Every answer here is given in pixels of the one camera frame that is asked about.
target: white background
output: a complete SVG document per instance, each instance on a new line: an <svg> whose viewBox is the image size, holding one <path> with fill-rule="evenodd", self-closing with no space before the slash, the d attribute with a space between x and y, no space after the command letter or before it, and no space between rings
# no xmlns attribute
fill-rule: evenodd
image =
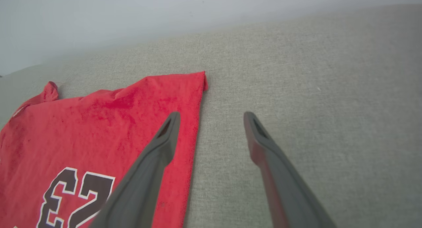
<svg viewBox="0 0 422 228"><path fill-rule="evenodd" d="M0 0L0 75L50 58L228 25L422 0Z"/></svg>

